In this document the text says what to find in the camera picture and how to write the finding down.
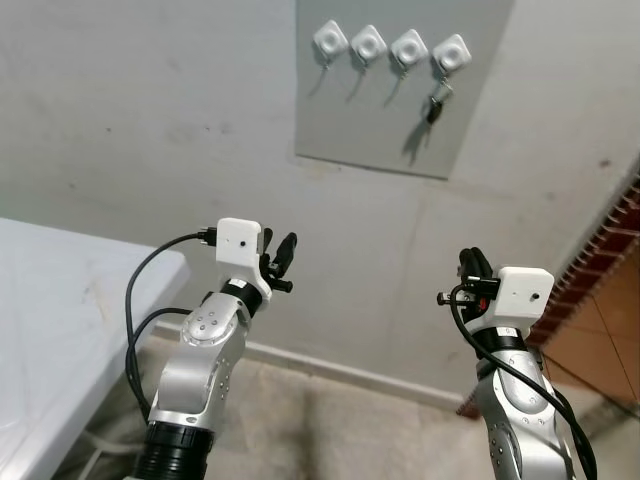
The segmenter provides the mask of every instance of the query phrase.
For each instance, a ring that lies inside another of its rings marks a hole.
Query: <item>cable connector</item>
[[[215,227],[203,227],[198,232],[198,238],[201,244],[215,247],[218,238],[218,229]]]

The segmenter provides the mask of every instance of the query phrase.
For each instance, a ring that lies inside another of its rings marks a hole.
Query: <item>baseboard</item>
[[[179,325],[159,321],[156,324],[153,334],[163,338],[177,340],[179,331]],[[286,350],[268,347],[259,343],[247,342],[245,357],[250,360],[356,385],[368,390],[394,395],[452,412],[455,412],[464,402],[464,396],[457,393],[405,382],[366,370],[346,367],[307,355],[300,355]]]

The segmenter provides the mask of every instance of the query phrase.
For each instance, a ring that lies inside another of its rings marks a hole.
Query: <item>wall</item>
[[[518,0],[449,182],[293,156],[294,7],[2,2],[0,215],[148,244],[227,215],[293,229],[294,293],[252,340],[466,393],[435,294],[472,244],[571,255],[638,155],[640,4]],[[184,306],[215,285],[201,248]]]
[[[398,3],[385,1],[298,0],[295,153],[386,172],[448,178],[513,3],[404,0],[398,8]],[[473,68],[452,75],[455,94],[447,99],[437,128],[429,129],[424,122],[425,100],[428,103],[428,96],[441,90],[435,60],[403,72],[392,55],[386,55],[363,68],[351,49],[324,69],[326,59],[311,38],[328,18],[352,39],[366,23],[375,25],[389,49],[409,28],[416,29],[432,52],[454,33],[464,38],[473,52]]]

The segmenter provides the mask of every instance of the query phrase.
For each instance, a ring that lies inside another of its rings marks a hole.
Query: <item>floor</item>
[[[172,348],[163,339],[148,343],[149,385]],[[248,360],[237,365],[231,387],[226,430],[209,457],[207,480],[495,478],[481,421]],[[566,393],[574,401],[575,392]],[[142,422],[128,397],[124,383],[118,385],[89,429],[113,441],[138,441]],[[115,427],[106,422],[110,414],[120,418]],[[594,444],[600,478],[639,478],[638,428],[626,424]],[[83,454],[70,458],[56,480],[77,478],[91,451],[81,443]],[[121,480],[130,468],[105,456],[88,478]]]
[[[545,353],[608,395],[640,401],[640,248],[611,273],[545,347]],[[582,384],[547,362],[551,379]]]

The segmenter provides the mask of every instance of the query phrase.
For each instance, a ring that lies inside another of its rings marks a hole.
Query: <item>black band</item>
[[[513,331],[512,335],[499,335],[498,328],[485,328],[473,334],[473,338],[489,352],[494,353],[500,350],[523,350],[527,351],[520,330],[509,328]]]
[[[230,283],[232,280],[229,280],[224,284],[220,293],[226,293],[228,295],[233,295],[238,300],[243,302],[247,306],[247,310],[249,310],[249,315],[253,318],[253,315],[258,310],[258,307],[262,303],[262,294],[260,291],[251,285],[249,282],[245,282],[244,286],[239,287],[234,283]]]
[[[202,480],[211,447],[212,432],[153,422],[147,427],[144,449],[132,476],[141,480]]]

